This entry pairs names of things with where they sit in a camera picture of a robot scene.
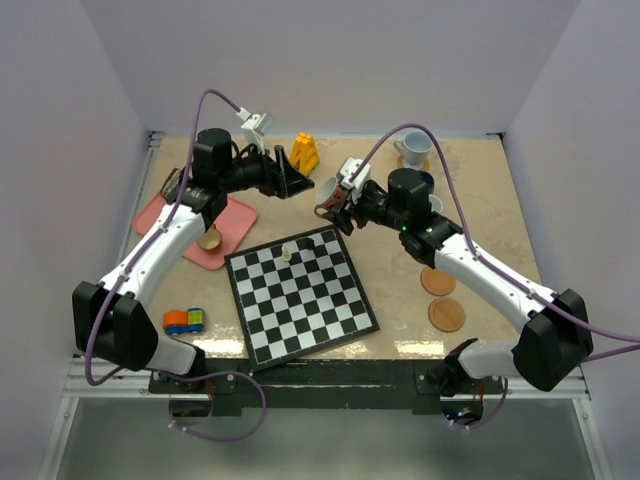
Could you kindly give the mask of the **pink patterned cup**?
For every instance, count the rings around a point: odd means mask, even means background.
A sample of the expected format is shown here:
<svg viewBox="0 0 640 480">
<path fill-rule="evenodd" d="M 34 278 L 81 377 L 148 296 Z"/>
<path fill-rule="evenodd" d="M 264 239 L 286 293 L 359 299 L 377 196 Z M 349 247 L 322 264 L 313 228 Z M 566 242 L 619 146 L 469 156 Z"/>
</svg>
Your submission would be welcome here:
<svg viewBox="0 0 640 480">
<path fill-rule="evenodd" d="M 324 214 L 331 212 L 335 206 L 341 206 L 348 195 L 349 191 L 342 186 L 341 177 L 329 177 L 316 193 L 314 215 L 323 218 Z"/>
</svg>

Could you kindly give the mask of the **dark blue cup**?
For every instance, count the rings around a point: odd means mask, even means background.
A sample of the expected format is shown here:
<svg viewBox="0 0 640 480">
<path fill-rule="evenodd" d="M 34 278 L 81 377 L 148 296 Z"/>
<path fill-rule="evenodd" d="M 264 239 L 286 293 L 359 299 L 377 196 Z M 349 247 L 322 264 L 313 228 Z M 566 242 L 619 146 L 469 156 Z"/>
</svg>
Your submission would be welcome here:
<svg viewBox="0 0 640 480">
<path fill-rule="evenodd" d="M 422 180 L 424 181 L 424 183 L 428 187 L 428 192 L 430 194 L 432 194 L 434 192 L 434 189 L 435 189 L 435 179 L 434 179 L 434 177 L 429 172 L 425 172 L 425 171 L 420 171 L 420 174 L 421 174 Z"/>
</svg>

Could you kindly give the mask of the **grey printed mug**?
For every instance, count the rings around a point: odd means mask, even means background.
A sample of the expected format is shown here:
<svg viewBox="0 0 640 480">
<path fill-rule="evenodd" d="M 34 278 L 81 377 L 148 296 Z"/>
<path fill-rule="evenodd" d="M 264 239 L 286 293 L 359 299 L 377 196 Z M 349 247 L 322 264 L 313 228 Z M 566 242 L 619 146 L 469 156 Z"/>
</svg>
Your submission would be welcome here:
<svg viewBox="0 0 640 480">
<path fill-rule="evenodd" d="M 436 195 L 430 194 L 429 195 L 429 202 L 431 204 L 431 211 L 435 212 L 437 214 L 441 214 L 443 211 L 443 203 L 440 200 L 439 197 L 437 197 Z"/>
</svg>

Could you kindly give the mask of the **light blue cup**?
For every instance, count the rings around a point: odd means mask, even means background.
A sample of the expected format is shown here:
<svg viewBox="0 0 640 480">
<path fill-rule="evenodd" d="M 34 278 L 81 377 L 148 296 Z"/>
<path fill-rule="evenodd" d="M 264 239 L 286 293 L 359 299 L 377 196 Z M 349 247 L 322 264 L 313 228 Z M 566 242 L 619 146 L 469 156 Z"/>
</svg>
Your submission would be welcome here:
<svg viewBox="0 0 640 480">
<path fill-rule="evenodd" d="M 399 156 L 411 163 L 418 163 L 427 159 L 433 142 L 423 131 L 411 130 L 401 140 L 395 140 L 393 146 Z"/>
</svg>

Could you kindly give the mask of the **light wooden coaster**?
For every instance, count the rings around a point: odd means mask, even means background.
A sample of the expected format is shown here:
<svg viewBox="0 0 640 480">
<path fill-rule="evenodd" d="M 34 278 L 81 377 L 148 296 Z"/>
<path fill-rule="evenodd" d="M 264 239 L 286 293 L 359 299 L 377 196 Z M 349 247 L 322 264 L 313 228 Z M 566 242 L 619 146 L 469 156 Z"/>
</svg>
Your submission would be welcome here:
<svg viewBox="0 0 640 480">
<path fill-rule="evenodd" d="M 436 329 L 452 333 L 463 327 L 466 321 L 466 312 L 455 299 L 438 298 L 429 305 L 428 318 Z"/>
<path fill-rule="evenodd" d="M 433 296 L 447 296 L 456 288 L 456 280 L 438 269 L 425 267 L 420 274 L 422 287 Z"/>
</svg>

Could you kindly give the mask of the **orange cup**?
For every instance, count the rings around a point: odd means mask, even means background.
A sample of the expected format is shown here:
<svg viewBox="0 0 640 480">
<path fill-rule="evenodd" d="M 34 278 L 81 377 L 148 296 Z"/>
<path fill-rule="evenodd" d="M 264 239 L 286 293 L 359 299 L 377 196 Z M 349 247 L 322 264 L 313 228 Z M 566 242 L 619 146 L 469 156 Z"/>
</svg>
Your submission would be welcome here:
<svg viewBox="0 0 640 480">
<path fill-rule="evenodd" d="M 223 236 L 215 226 L 212 226 L 196 241 L 196 244 L 203 252 L 214 254 L 220 250 Z"/>
</svg>

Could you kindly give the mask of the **black white chessboard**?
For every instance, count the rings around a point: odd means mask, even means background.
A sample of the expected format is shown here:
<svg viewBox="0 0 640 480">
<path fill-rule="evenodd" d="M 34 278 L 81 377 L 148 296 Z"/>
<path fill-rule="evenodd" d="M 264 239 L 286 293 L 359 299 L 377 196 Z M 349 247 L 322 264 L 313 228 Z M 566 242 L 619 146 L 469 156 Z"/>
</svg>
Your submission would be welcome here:
<svg viewBox="0 0 640 480">
<path fill-rule="evenodd" d="M 310 237 L 314 250 L 303 248 Z M 287 263 L 281 247 L 292 253 Z M 353 342 L 379 323 L 334 226 L 225 257 L 251 369 L 255 372 Z"/>
</svg>

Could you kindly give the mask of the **dark brown cup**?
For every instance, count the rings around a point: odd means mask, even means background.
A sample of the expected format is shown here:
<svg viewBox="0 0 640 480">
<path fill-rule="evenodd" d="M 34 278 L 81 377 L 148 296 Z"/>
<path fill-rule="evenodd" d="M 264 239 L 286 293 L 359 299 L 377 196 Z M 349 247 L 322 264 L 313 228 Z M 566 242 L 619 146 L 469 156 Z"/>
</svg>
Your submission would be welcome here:
<svg viewBox="0 0 640 480">
<path fill-rule="evenodd" d="M 160 189 L 160 195 L 167 204 L 171 204 L 175 201 L 180 190 L 182 174 L 182 169 L 174 168 L 165 179 Z"/>
</svg>

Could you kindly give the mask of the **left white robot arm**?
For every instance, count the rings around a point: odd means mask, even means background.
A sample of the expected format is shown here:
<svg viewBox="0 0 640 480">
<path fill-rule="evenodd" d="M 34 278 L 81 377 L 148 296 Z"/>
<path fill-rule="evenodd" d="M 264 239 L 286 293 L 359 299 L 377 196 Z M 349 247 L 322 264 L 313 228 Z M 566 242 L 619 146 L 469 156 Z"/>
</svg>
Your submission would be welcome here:
<svg viewBox="0 0 640 480">
<path fill-rule="evenodd" d="M 220 128 L 200 131 L 190 166 L 181 170 L 154 226 L 130 254 L 96 283 L 82 281 L 72 294 L 77 348 L 132 371 L 171 373 L 185 392 L 207 380 L 203 351 L 161 336 L 146 308 L 165 276 L 224 211 L 231 193 L 255 188 L 265 196 L 293 197 L 313 181 L 289 162 L 281 145 L 240 153 L 231 134 Z"/>
</svg>

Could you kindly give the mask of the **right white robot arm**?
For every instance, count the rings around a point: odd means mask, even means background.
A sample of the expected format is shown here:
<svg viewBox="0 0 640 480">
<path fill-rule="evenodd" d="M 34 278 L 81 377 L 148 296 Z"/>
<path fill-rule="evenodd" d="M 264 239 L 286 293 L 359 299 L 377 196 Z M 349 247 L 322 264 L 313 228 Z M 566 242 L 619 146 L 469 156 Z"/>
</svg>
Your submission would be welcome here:
<svg viewBox="0 0 640 480">
<path fill-rule="evenodd" d="M 465 230 L 433 209 L 422 171 L 396 169 L 381 188 L 368 173 L 355 182 L 329 178 L 315 214 L 351 234 L 373 222 L 398 232 L 419 263 L 463 283 L 518 332 L 515 343 L 469 339 L 444 360 L 442 393 L 466 393 L 490 376 L 519 377 L 549 392 L 593 351 L 583 298 L 528 280 L 467 239 Z"/>
</svg>

